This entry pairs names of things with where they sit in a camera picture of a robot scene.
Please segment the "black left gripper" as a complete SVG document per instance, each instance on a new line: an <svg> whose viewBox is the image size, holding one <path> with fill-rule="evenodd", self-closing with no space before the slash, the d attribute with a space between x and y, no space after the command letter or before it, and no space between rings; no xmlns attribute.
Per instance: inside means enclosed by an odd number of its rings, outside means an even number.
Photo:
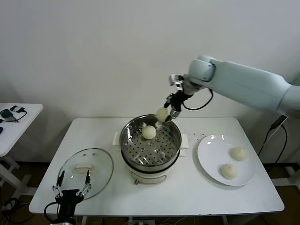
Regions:
<svg viewBox="0 0 300 225"><path fill-rule="evenodd" d="M76 205L84 200L84 197L91 190L90 171L86 173L85 184L82 190L70 189L61 191L61 185L64 179L65 171L58 176L56 185L53 185L52 190L55 194L55 200L60 206L59 217L73 217L75 214Z"/></svg>

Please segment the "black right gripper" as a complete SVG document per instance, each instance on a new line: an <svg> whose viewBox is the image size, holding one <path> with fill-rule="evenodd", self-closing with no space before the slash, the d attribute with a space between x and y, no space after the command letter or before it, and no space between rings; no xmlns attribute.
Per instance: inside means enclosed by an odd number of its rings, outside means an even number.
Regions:
<svg viewBox="0 0 300 225"><path fill-rule="evenodd" d="M168 108L171 105L171 110L167 115L165 122L170 122L171 120L177 118L181 112L181 106L183 105L184 101L189 98L191 98L191 95L187 95L184 92L170 94L164 103L164 108Z"/></svg>

